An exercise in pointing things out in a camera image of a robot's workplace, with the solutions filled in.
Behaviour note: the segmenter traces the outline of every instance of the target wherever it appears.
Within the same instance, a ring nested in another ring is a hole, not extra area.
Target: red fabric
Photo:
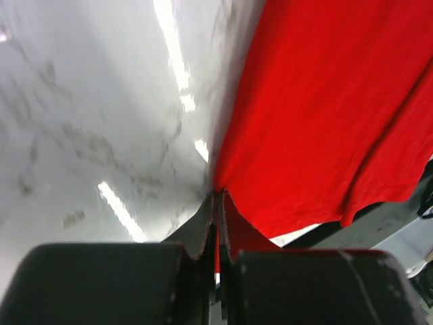
[[[214,176],[268,237],[406,200],[433,154],[433,1],[268,0]]]

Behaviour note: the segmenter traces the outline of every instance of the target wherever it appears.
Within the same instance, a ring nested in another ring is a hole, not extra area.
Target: red cloth
[[[433,154],[432,0],[268,0],[214,176],[268,237],[406,200]]]

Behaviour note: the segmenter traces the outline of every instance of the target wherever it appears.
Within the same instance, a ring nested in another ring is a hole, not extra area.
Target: glossy white surface
[[[263,3],[0,2],[0,296],[38,244],[159,241],[195,212]]]

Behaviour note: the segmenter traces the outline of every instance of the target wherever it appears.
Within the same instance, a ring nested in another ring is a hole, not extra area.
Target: marble countertop
[[[195,213],[264,2],[0,1],[0,296],[38,244]]]

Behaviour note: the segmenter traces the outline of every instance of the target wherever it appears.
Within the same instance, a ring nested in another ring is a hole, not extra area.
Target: folded red cloth
[[[406,200],[433,153],[433,1],[268,0],[214,175],[268,237]]]

